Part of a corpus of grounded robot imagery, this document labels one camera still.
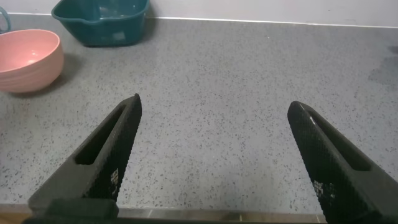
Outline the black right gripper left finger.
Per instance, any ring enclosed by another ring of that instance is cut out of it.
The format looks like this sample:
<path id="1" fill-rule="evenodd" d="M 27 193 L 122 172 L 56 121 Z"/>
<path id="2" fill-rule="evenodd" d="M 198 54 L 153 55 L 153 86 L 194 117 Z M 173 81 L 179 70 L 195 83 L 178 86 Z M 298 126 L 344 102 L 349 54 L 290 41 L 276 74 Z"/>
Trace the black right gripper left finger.
<path id="1" fill-rule="evenodd" d="M 29 208 L 43 212 L 55 199 L 116 201 L 141 116 L 138 94 L 120 102 L 30 197 Z"/>

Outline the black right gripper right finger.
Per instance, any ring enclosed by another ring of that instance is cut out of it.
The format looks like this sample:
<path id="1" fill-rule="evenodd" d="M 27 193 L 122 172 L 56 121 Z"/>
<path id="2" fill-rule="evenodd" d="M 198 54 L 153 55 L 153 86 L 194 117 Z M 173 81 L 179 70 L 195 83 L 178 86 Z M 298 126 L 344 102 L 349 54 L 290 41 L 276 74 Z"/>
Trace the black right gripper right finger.
<path id="1" fill-rule="evenodd" d="M 397 181 L 310 106 L 287 117 L 328 223 L 397 222 Z"/>

